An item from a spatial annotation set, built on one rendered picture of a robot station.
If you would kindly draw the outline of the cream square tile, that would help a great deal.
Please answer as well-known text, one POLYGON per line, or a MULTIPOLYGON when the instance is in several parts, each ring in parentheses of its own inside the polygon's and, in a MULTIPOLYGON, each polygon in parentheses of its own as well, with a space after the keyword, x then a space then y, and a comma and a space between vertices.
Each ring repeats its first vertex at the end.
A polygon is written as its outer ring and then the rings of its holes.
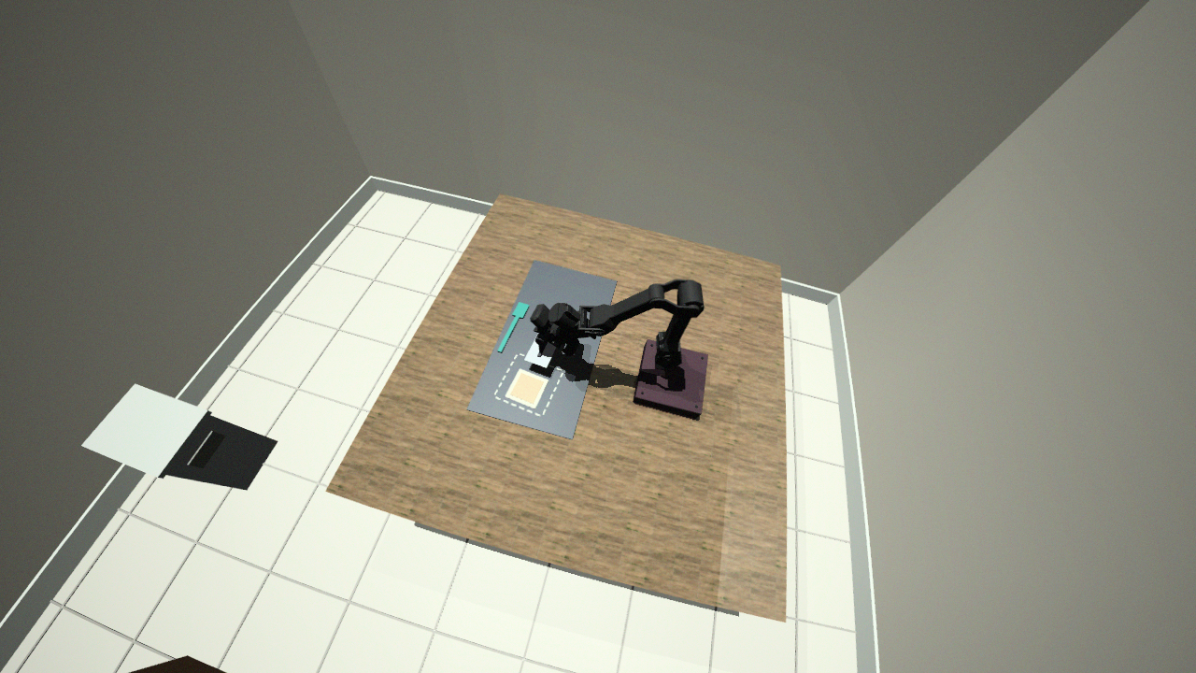
POLYGON ((525 406, 535 409, 535 405, 537 405, 537 402, 541 399, 541 394, 544 392, 544 388, 547 388, 548 383, 549 380, 547 379, 538 378, 531 374, 531 372, 520 369, 517 372, 514 383, 512 383, 512 386, 505 397, 507 397, 507 399, 521 402, 525 406))

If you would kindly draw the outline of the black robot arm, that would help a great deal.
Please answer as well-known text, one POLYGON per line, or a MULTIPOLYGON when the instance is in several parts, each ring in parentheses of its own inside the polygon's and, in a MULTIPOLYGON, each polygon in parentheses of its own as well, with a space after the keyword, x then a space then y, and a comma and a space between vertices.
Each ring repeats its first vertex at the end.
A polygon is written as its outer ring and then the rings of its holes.
POLYGON ((602 337, 604 334, 615 331, 620 322, 631 319, 649 308, 663 308, 675 314, 669 323, 666 332, 655 336, 657 369, 676 371, 677 365, 682 365, 681 339, 691 318, 698 318, 704 311, 704 293, 702 285, 692 279, 675 279, 666 285, 649 285, 648 289, 634 294, 616 304, 602 304, 602 306, 579 306, 579 311, 570 307, 570 304, 557 302, 549 311, 549 320, 569 334, 570 339, 582 339, 582 337, 602 337), (676 304, 667 301, 663 293, 676 290, 676 304), (590 319, 587 319, 587 312, 590 319))

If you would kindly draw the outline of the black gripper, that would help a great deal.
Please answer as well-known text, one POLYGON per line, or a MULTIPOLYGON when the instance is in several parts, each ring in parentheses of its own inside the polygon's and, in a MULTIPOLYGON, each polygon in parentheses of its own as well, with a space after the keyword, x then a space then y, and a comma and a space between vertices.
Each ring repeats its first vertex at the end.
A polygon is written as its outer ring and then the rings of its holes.
POLYGON ((559 349, 563 343, 565 348, 562 351, 565 353, 565 356, 573 356, 574 351, 576 351, 579 339, 570 339, 567 331, 563 331, 562 328, 559 328, 559 325, 549 320, 549 308, 547 308, 544 304, 537 304, 537 306, 535 306, 533 316, 531 316, 530 322, 533 323, 533 332, 536 334, 550 331, 547 342, 550 342, 550 344, 555 345, 555 348, 559 349))

